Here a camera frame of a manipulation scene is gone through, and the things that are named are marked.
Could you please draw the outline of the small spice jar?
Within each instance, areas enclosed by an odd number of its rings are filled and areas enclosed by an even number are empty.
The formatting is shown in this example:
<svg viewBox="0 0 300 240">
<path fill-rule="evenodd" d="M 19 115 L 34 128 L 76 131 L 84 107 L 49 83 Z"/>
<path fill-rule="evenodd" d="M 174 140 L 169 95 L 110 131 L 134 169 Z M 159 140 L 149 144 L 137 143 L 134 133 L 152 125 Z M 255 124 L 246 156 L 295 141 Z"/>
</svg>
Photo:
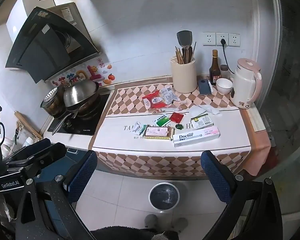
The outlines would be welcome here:
<svg viewBox="0 0 300 240">
<path fill-rule="evenodd" d="M 230 76 L 229 67 L 226 64 L 220 65 L 221 78 L 228 79 Z"/>
</svg>

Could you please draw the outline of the white printed plastic bag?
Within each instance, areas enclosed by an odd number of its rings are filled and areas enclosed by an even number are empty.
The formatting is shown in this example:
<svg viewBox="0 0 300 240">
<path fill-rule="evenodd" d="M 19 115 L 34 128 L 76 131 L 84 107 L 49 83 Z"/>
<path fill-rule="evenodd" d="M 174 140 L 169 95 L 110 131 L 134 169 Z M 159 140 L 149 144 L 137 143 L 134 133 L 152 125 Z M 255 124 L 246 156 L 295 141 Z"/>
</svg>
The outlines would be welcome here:
<svg viewBox="0 0 300 240">
<path fill-rule="evenodd" d="M 163 103 L 170 105 L 175 101 L 180 101 L 179 97 L 176 96 L 172 87 L 165 87 L 159 90 L 159 96 L 162 98 Z"/>
</svg>

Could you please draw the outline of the white round trash bin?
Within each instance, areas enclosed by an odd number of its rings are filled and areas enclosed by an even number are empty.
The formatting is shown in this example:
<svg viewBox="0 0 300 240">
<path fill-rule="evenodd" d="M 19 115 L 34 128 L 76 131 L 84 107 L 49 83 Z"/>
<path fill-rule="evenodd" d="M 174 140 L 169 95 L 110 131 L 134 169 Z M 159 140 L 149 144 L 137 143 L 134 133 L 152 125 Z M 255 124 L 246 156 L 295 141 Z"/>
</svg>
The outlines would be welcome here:
<svg viewBox="0 0 300 240">
<path fill-rule="evenodd" d="M 160 212 L 171 211 L 179 204 L 180 192 L 175 185 L 162 182 L 151 188 L 148 200 L 151 206 Z"/>
</svg>

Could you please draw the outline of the clear red printed wrapper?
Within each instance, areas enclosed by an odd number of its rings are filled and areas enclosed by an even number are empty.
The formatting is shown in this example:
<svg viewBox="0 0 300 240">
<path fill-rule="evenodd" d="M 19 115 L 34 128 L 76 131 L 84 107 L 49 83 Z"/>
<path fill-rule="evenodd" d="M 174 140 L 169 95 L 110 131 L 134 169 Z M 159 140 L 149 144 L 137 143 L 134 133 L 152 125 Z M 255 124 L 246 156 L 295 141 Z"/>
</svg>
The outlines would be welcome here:
<svg viewBox="0 0 300 240">
<path fill-rule="evenodd" d="M 186 101 L 174 101 L 171 105 L 162 108 L 150 108 L 147 112 L 152 114 L 178 112 L 183 110 L 183 106 L 186 106 Z"/>
</svg>

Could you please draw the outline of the red snack bag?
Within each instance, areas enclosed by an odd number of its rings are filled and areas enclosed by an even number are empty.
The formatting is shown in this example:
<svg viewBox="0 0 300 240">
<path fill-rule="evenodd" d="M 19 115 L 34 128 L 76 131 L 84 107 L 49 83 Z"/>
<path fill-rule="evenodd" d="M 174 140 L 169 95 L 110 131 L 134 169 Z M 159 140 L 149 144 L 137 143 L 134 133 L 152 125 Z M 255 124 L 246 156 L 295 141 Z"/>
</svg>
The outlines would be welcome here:
<svg viewBox="0 0 300 240">
<path fill-rule="evenodd" d="M 144 96 L 142 100 L 146 109 L 158 109 L 167 106 L 158 90 Z"/>
</svg>

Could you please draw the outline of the pink yellow box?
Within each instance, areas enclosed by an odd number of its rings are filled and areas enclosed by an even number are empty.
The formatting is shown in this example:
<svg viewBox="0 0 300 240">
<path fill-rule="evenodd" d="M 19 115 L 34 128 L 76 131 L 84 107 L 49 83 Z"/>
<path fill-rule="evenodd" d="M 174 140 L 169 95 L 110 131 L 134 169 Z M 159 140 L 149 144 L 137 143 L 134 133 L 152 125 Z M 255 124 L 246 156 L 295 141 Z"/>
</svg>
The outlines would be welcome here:
<svg viewBox="0 0 300 240">
<path fill-rule="evenodd" d="M 148 126 L 143 137 L 145 139 L 172 140 L 174 132 L 173 127 Z"/>
</svg>

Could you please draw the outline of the small green wrapper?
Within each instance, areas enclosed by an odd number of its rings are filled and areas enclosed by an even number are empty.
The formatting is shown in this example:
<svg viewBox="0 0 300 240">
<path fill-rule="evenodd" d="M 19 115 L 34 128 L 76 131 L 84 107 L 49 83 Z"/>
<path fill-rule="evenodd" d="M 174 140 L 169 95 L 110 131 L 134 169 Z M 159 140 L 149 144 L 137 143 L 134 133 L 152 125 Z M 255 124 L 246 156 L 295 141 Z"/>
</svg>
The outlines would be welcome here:
<svg viewBox="0 0 300 240">
<path fill-rule="evenodd" d="M 175 128 L 178 130 L 182 130 L 184 126 L 182 124 L 176 124 Z"/>
</svg>

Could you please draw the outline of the white ceramic bowl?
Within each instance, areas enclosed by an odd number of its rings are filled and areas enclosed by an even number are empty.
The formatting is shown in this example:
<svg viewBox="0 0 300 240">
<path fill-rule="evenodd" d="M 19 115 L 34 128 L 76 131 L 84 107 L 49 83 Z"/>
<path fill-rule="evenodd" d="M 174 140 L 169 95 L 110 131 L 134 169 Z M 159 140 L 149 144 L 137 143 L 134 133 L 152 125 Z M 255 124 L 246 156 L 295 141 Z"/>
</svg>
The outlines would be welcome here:
<svg viewBox="0 0 300 240">
<path fill-rule="evenodd" d="M 227 95 L 231 92 L 232 89 L 232 81 L 225 78 L 219 78 L 216 81 L 216 87 L 219 94 Z"/>
</svg>

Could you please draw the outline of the small red sachet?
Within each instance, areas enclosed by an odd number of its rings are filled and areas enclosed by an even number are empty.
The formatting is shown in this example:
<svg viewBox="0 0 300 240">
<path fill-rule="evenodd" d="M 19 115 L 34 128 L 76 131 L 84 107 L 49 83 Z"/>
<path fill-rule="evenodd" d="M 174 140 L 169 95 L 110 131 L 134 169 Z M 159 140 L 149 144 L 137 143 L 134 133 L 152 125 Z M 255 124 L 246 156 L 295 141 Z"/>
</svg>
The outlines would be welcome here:
<svg viewBox="0 0 300 240">
<path fill-rule="evenodd" d="M 181 113 L 172 113 L 172 115 L 170 116 L 170 120 L 172 122 L 175 122 L 176 124 L 180 124 L 182 119 L 183 119 L 184 115 Z"/>
</svg>

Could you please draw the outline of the green white sachet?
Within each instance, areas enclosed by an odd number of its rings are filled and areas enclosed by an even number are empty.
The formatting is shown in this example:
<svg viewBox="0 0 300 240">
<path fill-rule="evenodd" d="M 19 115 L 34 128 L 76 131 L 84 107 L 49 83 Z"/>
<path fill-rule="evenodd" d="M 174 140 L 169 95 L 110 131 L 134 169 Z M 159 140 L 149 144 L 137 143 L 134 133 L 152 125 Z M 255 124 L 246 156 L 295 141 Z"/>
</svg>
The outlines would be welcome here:
<svg viewBox="0 0 300 240">
<path fill-rule="evenodd" d="M 156 126 L 162 127 L 167 125 L 171 120 L 169 117 L 165 114 L 160 115 L 158 118 L 156 118 L 153 122 Z"/>
</svg>

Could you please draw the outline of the steel pot with strainer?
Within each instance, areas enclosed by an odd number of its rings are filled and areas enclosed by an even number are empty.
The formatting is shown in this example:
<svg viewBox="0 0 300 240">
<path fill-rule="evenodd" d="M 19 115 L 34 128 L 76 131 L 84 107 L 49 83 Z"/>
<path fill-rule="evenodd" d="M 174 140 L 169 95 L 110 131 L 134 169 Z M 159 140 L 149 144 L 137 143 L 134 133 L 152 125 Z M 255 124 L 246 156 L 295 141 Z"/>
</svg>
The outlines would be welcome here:
<svg viewBox="0 0 300 240">
<path fill-rule="evenodd" d="M 64 91 L 63 85 L 53 88 L 42 100 L 40 107 L 50 116 L 62 115 L 65 112 Z"/>
</svg>

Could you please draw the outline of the white Doctor toothpaste box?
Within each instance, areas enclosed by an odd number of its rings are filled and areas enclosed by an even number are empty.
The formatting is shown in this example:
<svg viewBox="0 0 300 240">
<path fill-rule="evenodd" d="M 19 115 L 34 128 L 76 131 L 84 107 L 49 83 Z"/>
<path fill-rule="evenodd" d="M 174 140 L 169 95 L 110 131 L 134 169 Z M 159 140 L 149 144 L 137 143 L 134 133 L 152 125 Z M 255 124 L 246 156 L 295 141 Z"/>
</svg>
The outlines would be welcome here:
<svg viewBox="0 0 300 240">
<path fill-rule="evenodd" d="M 189 132 L 174 134 L 172 141 L 174 147 L 181 147 L 217 139 L 219 136 L 219 129 L 216 126 L 210 126 Z"/>
</svg>

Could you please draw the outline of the checkered pink table cloth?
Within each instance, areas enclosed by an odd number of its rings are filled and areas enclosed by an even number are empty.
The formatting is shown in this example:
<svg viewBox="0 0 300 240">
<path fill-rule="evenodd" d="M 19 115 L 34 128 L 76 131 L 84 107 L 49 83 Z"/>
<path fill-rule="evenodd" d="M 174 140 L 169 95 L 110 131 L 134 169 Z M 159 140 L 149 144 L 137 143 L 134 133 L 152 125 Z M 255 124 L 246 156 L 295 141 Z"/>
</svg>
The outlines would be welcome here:
<svg viewBox="0 0 300 240">
<path fill-rule="evenodd" d="M 254 127 L 249 111 L 234 106 L 228 95 L 213 90 L 178 93 L 168 109 L 153 113 L 143 103 L 148 94 L 172 87 L 168 78 L 116 85 L 101 115 L 89 148 L 113 171 L 141 177 L 199 177 L 200 157 L 211 151 L 232 172 L 256 176 L 266 162 L 271 143 L 263 125 Z M 203 139 L 186 145 L 179 135 L 194 135 L 191 124 L 196 107 L 211 106 L 212 127 Z"/>
</svg>

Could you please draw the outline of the green white medicine box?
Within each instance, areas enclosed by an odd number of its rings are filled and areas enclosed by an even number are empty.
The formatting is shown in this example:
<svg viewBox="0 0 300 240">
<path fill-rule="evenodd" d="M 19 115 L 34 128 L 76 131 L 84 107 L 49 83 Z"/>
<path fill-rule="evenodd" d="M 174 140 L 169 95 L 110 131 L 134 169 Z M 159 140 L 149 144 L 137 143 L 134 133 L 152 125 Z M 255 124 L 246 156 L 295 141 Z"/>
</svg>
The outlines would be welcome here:
<svg viewBox="0 0 300 240">
<path fill-rule="evenodd" d="M 214 123 L 208 114 L 203 114 L 191 119 L 190 124 L 193 129 L 202 129 L 213 126 Z"/>
</svg>

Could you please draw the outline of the teal white small packet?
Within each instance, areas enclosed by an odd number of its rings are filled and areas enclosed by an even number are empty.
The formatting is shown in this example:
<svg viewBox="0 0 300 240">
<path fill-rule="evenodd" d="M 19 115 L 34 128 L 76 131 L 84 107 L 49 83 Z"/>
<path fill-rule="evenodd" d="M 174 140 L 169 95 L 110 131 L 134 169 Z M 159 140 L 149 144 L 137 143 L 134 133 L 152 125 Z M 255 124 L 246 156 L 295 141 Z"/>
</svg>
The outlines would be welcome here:
<svg viewBox="0 0 300 240">
<path fill-rule="evenodd" d="M 147 127 L 148 127 L 147 124 L 142 124 L 137 121 L 133 126 L 132 132 L 136 135 L 143 135 Z"/>
</svg>

